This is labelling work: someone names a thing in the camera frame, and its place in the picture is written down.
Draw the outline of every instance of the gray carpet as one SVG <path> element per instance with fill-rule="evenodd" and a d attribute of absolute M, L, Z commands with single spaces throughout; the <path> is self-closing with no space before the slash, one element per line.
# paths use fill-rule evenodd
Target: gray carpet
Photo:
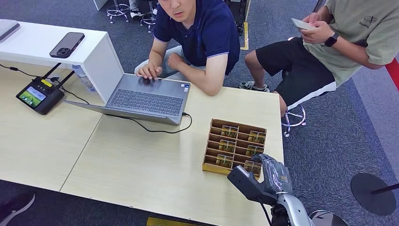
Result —
<path fill-rule="evenodd" d="M 290 17 L 303 18 L 313 10 L 314 4 L 313 0 L 252 0 L 248 18 L 250 49 L 298 36 Z M 116 18 L 114 24 L 109 24 L 104 10 L 97 12 L 91 0 L 0 0 L 0 17 L 107 31 L 124 70 L 129 73 L 147 58 L 152 43 L 152 35 L 138 22 L 125 23 Z M 239 82 L 250 79 L 243 63 L 246 53 L 248 51 L 241 52 L 240 61 L 226 78 L 225 86 L 236 87 Z M 280 80 L 280 74 L 272 78 L 266 76 L 272 88 Z M 351 194 L 351 178 L 359 172 L 380 176 L 389 184 L 397 183 L 353 81 L 303 106 L 308 115 L 307 125 L 294 128 L 283 142 L 295 194 L 305 197 L 307 211 L 330 210 L 350 225 L 399 225 L 399 210 L 391 216 L 379 217 L 363 209 Z M 0 181 L 0 200 L 26 189 L 29 188 Z M 145 225 L 146 218 L 154 216 L 42 189 L 38 192 L 35 206 L 15 218 L 10 226 Z"/>

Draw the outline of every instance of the light wood tabletop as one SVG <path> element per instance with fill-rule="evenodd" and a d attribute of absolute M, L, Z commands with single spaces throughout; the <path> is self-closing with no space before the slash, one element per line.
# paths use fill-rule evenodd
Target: light wood tabletop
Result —
<path fill-rule="evenodd" d="M 201 167 L 212 118 L 266 128 L 265 153 L 283 162 L 278 96 L 223 88 L 208 97 L 192 86 L 185 112 L 192 126 L 178 134 L 104 115 L 61 192 L 219 226 L 267 225 L 259 203 Z M 189 122 L 142 124 L 173 131 Z"/>
<path fill-rule="evenodd" d="M 32 75 L 44 75 L 49 67 L 0 61 Z M 70 70 L 57 69 L 65 77 Z M 58 104 L 40 115 L 15 96 L 31 82 L 29 77 L 0 67 L 0 179 L 59 191 L 101 118 L 101 114 Z M 102 103 L 76 76 L 64 84 L 68 91 L 91 103 Z M 78 101 L 70 94 L 66 99 Z"/>

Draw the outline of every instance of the black shorts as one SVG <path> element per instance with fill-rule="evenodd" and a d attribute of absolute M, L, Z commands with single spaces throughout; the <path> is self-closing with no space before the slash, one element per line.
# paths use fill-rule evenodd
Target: black shorts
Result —
<path fill-rule="evenodd" d="M 333 74 L 303 47 L 302 38 L 259 48 L 256 57 L 271 76 L 281 70 L 289 72 L 283 75 L 283 81 L 275 89 L 286 102 L 288 110 L 336 89 Z"/>

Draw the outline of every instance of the robotic arm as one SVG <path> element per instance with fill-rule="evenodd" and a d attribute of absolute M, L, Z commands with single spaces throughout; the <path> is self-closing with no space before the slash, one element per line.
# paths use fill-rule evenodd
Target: robotic arm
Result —
<path fill-rule="evenodd" d="M 271 226 L 312 226 L 302 202 L 292 193 L 291 178 L 288 169 L 274 158 L 259 154 L 252 156 L 253 161 L 261 162 L 264 181 L 259 183 L 252 172 L 242 166 L 233 168 L 227 178 L 247 199 L 270 205 Z"/>

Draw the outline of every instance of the floor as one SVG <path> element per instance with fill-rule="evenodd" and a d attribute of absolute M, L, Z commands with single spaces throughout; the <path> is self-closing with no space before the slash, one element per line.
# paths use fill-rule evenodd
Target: floor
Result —
<path fill-rule="evenodd" d="M 252 0 L 248 17 L 250 50 L 298 36 L 290 17 L 303 18 L 315 3 L 315 0 Z M 104 9 L 97 12 L 90 0 L 0 0 L 0 17 L 107 31 L 124 70 L 129 73 L 147 58 L 152 43 L 152 35 L 137 21 L 125 23 L 116 18 L 114 24 L 109 24 Z M 243 63 L 248 52 L 241 52 L 239 62 L 225 79 L 225 86 L 237 87 L 241 81 L 250 80 Z M 272 89 L 279 80 L 280 74 L 266 75 Z M 283 142 L 294 193 L 304 197 L 302 201 L 309 213 L 329 210 L 349 225 L 399 225 L 398 209 L 387 217 L 374 215 L 359 206 L 350 190 L 351 178 L 359 172 L 377 175 L 388 184 L 398 182 L 398 103 L 399 92 L 382 68 L 361 69 L 336 92 L 303 105 L 308 115 L 307 125 L 294 128 Z M 10 226 L 138 226 L 145 225 L 149 216 L 167 218 L 6 181 L 0 181 L 0 201 L 29 189 L 37 192 L 37 200 Z"/>

